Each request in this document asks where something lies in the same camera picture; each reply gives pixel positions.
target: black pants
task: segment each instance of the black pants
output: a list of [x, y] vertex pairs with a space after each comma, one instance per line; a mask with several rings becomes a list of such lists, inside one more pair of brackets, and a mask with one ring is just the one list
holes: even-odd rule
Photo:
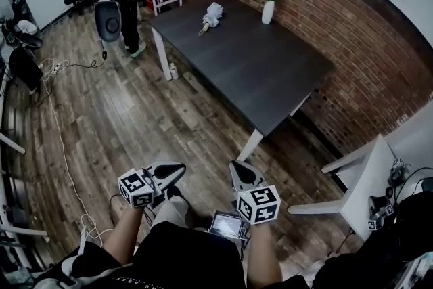
[[125, 46], [129, 46], [129, 52], [138, 51], [137, 32], [137, 0], [118, 0], [122, 16], [122, 35]]

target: shoe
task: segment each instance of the shoe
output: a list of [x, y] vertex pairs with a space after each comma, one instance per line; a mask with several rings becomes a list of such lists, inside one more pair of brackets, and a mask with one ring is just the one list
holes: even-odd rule
[[173, 196], [180, 196], [183, 198], [181, 191], [176, 187], [176, 185], [171, 185], [167, 189], [167, 198], [170, 200]]
[[135, 53], [131, 53], [131, 54], [130, 54], [131, 58], [136, 58], [136, 57], [138, 57], [138, 55], [139, 55], [141, 52], [143, 52], [143, 51], [145, 50], [145, 48], [146, 48], [146, 44], [145, 44], [145, 43], [141, 44], [140, 47], [138, 47], [137, 52], [135, 52]]

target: person's arm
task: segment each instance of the person's arm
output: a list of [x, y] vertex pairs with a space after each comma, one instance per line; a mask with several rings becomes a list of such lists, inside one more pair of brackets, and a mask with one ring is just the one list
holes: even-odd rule
[[121, 265], [131, 262], [142, 216], [142, 208], [132, 208], [128, 206], [123, 212], [120, 221], [102, 246], [102, 248], [110, 253]]
[[247, 283], [261, 289], [281, 282], [283, 276], [275, 254], [275, 242], [269, 223], [251, 226], [251, 247], [248, 256]]

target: brick wall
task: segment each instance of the brick wall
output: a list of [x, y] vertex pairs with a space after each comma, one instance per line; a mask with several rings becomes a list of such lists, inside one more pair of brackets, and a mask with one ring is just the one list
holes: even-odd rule
[[274, 19], [335, 64], [302, 110], [343, 153], [391, 132], [433, 91], [432, 48], [388, 0], [281, 0]]

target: black shirt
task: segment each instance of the black shirt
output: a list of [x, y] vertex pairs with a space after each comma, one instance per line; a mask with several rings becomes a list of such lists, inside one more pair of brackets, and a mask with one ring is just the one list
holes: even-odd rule
[[[95, 276], [119, 267], [105, 250], [86, 243], [84, 254], [72, 267], [74, 277]], [[44, 273], [68, 285], [61, 263]], [[307, 288], [303, 278], [274, 284], [270, 288]], [[220, 236], [185, 229], [164, 222], [155, 225], [140, 244], [131, 266], [117, 269], [107, 277], [89, 284], [87, 289], [102, 288], [245, 288], [244, 272], [236, 245]]]

